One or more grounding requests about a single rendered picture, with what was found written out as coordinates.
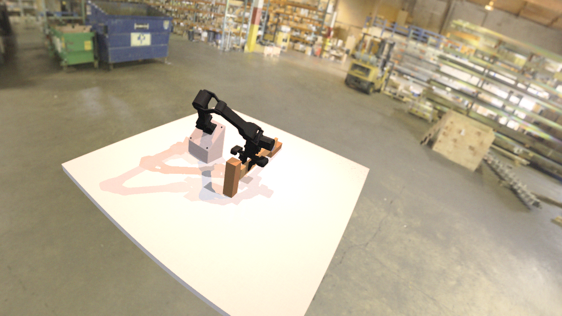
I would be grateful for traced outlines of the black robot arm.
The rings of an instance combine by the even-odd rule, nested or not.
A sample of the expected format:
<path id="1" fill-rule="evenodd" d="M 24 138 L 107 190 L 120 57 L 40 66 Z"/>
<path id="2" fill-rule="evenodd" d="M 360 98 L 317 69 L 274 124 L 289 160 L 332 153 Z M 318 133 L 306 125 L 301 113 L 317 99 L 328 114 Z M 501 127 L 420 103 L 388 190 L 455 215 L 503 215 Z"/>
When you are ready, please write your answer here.
<path id="1" fill-rule="evenodd" d="M 214 108 L 208 109 L 208 103 L 212 97 L 215 98 L 218 103 Z M 210 121 L 213 118 L 211 114 L 215 113 L 222 116 L 230 124 L 235 126 L 238 129 L 238 133 L 246 140 L 247 145 L 258 145 L 256 154 L 261 151 L 261 148 L 269 151 L 273 149 L 275 139 L 263 135 L 264 131 L 257 124 L 247 122 L 242 119 L 233 110 L 231 110 L 225 102 L 219 100 L 215 93 L 208 90 L 200 90 L 192 102 L 192 105 L 195 110 L 198 111 L 198 119 L 195 125 L 197 129 L 202 129 L 203 132 L 212 135 L 217 124 Z"/>

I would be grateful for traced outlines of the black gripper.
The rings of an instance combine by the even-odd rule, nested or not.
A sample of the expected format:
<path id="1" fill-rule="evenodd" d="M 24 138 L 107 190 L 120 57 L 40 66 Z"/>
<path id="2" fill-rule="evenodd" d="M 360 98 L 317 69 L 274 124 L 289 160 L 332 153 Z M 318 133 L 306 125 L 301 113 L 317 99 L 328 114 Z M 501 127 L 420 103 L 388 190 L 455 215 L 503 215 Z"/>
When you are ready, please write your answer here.
<path id="1" fill-rule="evenodd" d="M 268 158 L 264 157 L 264 156 L 257 156 L 256 155 L 256 150 L 257 150 L 257 146 L 250 146 L 245 144 L 245 151 L 243 151 L 243 147 L 235 145 L 231 148 L 231 154 L 233 155 L 237 155 L 237 153 L 240 153 L 240 156 L 238 157 L 241 161 L 241 164 L 244 164 L 247 162 L 247 158 L 250 158 L 251 161 L 248 164 L 248 171 L 251 169 L 252 165 L 257 164 L 260 167 L 264 167 L 267 163 L 268 163 Z"/>

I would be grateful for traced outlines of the long tan bar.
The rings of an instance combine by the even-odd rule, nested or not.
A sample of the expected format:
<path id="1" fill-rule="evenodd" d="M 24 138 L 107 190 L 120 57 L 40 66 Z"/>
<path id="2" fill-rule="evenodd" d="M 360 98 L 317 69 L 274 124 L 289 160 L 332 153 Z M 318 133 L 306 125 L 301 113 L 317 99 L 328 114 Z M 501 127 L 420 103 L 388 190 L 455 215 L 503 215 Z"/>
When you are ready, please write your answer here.
<path id="1" fill-rule="evenodd" d="M 275 145 L 275 147 L 276 147 L 278 138 L 274 138 L 274 139 L 275 139 L 275 144 L 274 144 L 274 145 Z M 261 151 L 260 151 L 258 154 L 256 154 L 256 155 L 259 156 L 259 157 L 261 157 L 261 156 L 264 156 L 264 157 L 265 157 L 265 156 L 267 156 L 269 153 L 270 153 L 269 150 L 266 150 L 266 149 L 262 148 Z M 248 164 L 249 164 L 250 161 L 251 161 L 251 159 L 247 160 L 247 162 L 244 163 L 244 164 L 241 166 L 240 178 L 239 178 L 239 179 L 243 178 L 243 177 L 249 172 L 249 171 L 248 171 Z M 256 165 L 256 164 L 255 164 L 255 165 Z M 252 165 L 251 169 L 252 169 L 255 165 Z M 250 170 L 251 170 L 251 169 L 250 169 Z"/>

